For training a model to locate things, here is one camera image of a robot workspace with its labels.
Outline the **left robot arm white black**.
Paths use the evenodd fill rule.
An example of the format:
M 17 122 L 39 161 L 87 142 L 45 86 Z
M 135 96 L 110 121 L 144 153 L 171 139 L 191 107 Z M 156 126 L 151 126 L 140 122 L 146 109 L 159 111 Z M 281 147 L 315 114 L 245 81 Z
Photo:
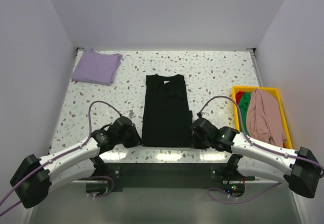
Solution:
M 100 155 L 116 145 L 131 148 L 140 143 L 135 124 L 121 116 L 60 152 L 40 158 L 34 154 L 25 157 L 10 184 L 22 205 L 29 209 L 42 202 L 54 189 L 80 178 L 88 178 L 97 168 L 103 168 Z

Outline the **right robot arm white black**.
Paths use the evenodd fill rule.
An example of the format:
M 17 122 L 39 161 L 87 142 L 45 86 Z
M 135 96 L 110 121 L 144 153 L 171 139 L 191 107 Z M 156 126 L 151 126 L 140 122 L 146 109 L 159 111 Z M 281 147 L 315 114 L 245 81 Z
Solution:
M 274 146 L 230 127 L 218 129 L 204 118 L 194 121 L 191 130 L 199 144 L 231 154 L 228 172 L 277 181 L 287 184 L 302 197 L 315 197 L 323 168 L 308 148 L 294 150 Z

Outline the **black t shirt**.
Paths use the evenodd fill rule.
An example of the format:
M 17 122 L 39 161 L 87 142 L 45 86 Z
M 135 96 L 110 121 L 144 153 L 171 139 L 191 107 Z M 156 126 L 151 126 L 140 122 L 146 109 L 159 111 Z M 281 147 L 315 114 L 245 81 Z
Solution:
M 192 111 L 184 76 L 146 76 L 142 140 L 148 147 L 187 148 L 192 144 Z

